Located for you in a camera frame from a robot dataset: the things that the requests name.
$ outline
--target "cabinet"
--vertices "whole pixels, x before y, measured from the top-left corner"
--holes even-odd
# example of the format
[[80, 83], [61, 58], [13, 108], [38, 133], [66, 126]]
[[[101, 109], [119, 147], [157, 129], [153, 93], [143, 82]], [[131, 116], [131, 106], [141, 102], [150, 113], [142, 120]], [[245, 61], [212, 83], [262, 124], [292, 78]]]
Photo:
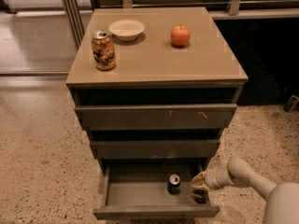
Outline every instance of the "cabinet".
[[[136, 41], [113, 37], [117, 67], [95, 68], [92, 34], [120, 18], [144, 22]], [[192, 38], [170, 44], [185, 21]], [[99, 219], [214, 217], [206, 192], [191, 180], [206, 169], [230, 124], [247, 76], [203, 7], [98, 9], [66, 85], [79, 123], [105, 175]], [[167, 179], [180, 177], [179, 195]]]

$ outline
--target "open drawer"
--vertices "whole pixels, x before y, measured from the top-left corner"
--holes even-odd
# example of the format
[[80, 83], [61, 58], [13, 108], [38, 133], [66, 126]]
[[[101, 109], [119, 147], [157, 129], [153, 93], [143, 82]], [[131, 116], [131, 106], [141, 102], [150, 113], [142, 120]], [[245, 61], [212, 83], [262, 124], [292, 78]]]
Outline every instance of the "open drawer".
[[[206, 192], [194, 191], [191, 180], [199, 170], [189, 163], [111, 163], [106, 168], [98, 219], [161, 219], [214, 217]], [[180, 178], [179, 194], [170, 194], [170, 175]]]
[[226, 128], [235, 104], [77, 106], [84, 130]]

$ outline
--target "robotic arm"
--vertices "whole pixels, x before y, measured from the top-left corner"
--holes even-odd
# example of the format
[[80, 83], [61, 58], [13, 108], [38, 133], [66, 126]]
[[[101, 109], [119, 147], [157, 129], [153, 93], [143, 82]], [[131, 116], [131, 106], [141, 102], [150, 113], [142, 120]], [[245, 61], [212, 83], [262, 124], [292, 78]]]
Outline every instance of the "robotic arm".
[[277, 185], [240, 158], [231, 158], [227, 166], [200, 173], [192, 179], [192, 186], [201, 190], [252, 187], [266, 201], [264, 224], [299, 223], [299, 185], [287, 182]]

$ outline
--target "can lid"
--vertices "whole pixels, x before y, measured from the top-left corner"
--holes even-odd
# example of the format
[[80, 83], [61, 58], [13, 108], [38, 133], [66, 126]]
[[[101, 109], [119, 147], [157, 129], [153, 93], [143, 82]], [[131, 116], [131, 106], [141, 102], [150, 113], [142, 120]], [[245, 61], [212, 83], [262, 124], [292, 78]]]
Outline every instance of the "can lid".
[[169, 176], [169, 182], [172, 184], [172, 185], [177, 185], [179, 184], [180, 182], [180, 178], [178, 175], [170, 175]]
[[103, 40], [103, 39], [105, 39], [109, 36], [111, 36], [111, 33], [106, 31], [106, 30], [97, 31], [93, 34], [93, 38], [94, 39], [99, 39], [99, 40]]

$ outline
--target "speckled floor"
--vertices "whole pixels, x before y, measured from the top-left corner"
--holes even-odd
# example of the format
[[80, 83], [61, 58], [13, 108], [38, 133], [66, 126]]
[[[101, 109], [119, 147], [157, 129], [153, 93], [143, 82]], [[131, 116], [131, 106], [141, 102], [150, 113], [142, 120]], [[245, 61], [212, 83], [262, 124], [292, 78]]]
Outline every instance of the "speckled floor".
[[[209, 167], [240, 157], [274, 182], [299, 183], [299, 112], [282, 107], [240, 106]], [[236, 188], [209, 193], [214, 218], [97, 221], [103, 175], [73, 108], [65, 78], [0, 78], [1, 224], [263, 223], [262, 198]]]

